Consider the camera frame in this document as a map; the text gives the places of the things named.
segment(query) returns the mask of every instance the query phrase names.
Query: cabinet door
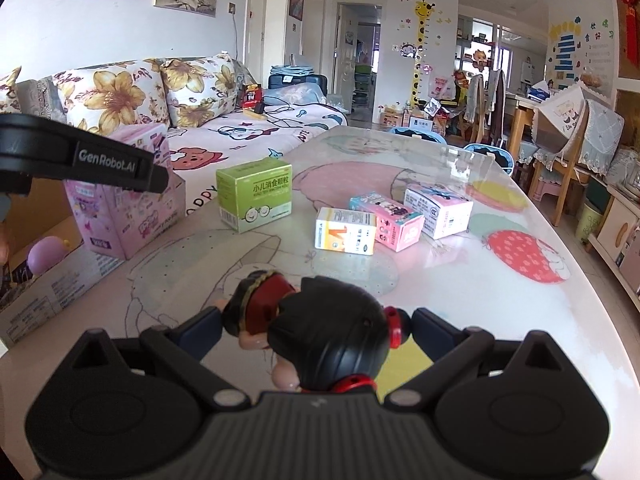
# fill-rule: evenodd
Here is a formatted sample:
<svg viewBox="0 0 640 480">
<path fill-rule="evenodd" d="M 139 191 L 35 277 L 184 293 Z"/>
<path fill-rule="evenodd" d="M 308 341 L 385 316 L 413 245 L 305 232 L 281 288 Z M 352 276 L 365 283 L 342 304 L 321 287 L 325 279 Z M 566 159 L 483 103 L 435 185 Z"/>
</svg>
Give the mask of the cabinet door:
<svg viewBox="0 0 640 480">
<path fill-rule="evenodd" d="M 613 260 L 620 254 L 636 222 L 638 222 L 636 215 L 618 200 L 615 200 L 611 206 L 607 221 L 598 236 L 598 241 Z"/>
</svg>

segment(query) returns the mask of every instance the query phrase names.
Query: doll's black hair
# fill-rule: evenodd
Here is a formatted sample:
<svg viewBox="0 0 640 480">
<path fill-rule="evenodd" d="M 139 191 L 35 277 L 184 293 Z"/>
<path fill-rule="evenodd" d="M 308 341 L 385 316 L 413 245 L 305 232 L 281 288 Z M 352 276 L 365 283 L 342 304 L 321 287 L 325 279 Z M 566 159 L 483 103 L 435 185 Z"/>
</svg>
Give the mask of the doll's black hair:
<svg viewBox="0 0 640 480">
<path fill-rule="evenodd" d="M 303 278 L 301 291 L 279 305 L 268 343 L 295 366 L 302 389 L 327 392 L 346 377 L 374 379 L 380 372 L 390 348 L 389 323 L 368 292 L 333 278 Z M 401 318 L 404 342 L 410 321 L 404 312 Z"/>
</svg>

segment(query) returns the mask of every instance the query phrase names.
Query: red tassel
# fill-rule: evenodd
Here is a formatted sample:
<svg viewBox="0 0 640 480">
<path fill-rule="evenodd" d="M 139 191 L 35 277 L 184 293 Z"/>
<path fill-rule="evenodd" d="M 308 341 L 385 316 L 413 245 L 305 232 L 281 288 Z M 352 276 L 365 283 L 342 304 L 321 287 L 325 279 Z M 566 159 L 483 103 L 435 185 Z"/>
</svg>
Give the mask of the red tassel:
<svg viewBox="0 0 640 480">
<path fill-rule="evenodd" d="M 638 20 L 633 7 L 626 10 L 626 56 L 634 66 L 638 66 Z"/>
</svg>

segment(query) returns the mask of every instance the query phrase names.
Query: patterned tablecloth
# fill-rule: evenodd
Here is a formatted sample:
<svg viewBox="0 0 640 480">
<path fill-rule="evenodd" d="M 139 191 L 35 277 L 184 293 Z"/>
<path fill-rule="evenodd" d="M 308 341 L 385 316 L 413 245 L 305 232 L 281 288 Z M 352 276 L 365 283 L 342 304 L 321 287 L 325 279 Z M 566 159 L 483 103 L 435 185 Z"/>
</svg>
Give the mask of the patterned tablecloth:
<svg viewBox="0 0 640 480">
<path fill-rule="evenodd" d="M 610 441 L 596 469 L 605 480 L 640 470 L 640 388 L 602 303 L 556 232 L 521 190 L 484 155 L 424 140 L 338 127 L 286 156 L 294 170 L 293 214 L 242 235 L 220 222 L 215 200 L 181 221 L 79 301 L 0 359 L 2 447 L 30 480 L 38 467 L 24 415 L 62 356 L 89 327 L 134 336 L 174 325 L 228 298 L 254 269 L 276 267 L 293 283 L 323 274 L 356 283 L 383 304 L 426 306 L 456 326 L 498 338 L 547 330 L 577 365 L 610 418 Z M 468 232 L 434 242 L 425 235 L 400 253 L 373 256 L 314 249 L 316 210 L 347 207 L 375 190 L 402 199 L 408 183 L 442 184 L 474 200 Z M 245 352 L 224 335 L 204 364 L 256 396 L 272 388 L 272 356 Z M 380 393 L 428 366 L 417 346 L 392 351 Z"/>
</svg>

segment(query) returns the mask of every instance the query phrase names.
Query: green trash can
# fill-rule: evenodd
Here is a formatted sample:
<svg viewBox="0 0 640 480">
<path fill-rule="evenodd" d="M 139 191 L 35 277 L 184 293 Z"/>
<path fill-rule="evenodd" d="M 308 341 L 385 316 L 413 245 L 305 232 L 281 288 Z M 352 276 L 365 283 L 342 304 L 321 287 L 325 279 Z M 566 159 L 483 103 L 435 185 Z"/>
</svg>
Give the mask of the green trash can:
<svg viewBox="0 0 640 480">
<path fill-rule="evenodd" d="M 587 200 L 584 203 L 584 208 L 580 215 L 578 228 L 575 230 L 575 237 L 581 242 L 587 242 L 589 235 L 598 228 L 598 225 L 600 225 L 600 220 L 602 220 L 602 213 L 598 211 L 596 206 Z"/>
</svg>

